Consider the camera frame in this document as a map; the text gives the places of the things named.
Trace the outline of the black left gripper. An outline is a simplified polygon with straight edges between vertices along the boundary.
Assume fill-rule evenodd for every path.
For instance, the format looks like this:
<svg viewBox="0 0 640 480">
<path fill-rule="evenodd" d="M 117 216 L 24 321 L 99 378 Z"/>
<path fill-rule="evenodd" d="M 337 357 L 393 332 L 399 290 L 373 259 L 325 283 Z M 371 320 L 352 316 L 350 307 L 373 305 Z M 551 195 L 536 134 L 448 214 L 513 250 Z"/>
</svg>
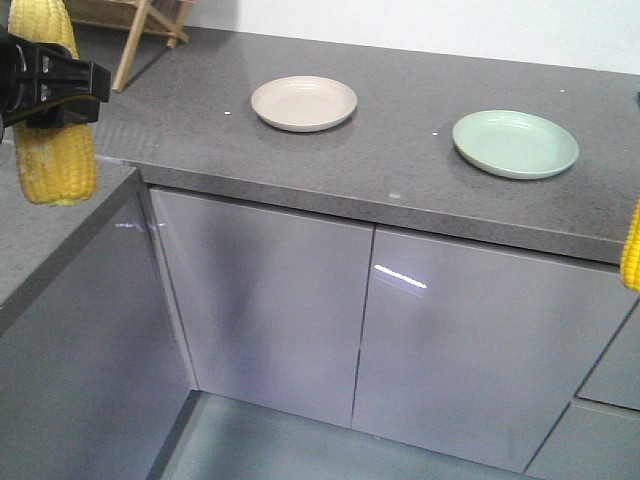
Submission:
<svg viewBox="0 0 640 480">
<path fill-rule="evenodd" d="M 1 26 L 1 139 L 22 122 L 36 129 L 95 123 L 110 91 L 111 73 L 102 66 Z"/>
</svg>

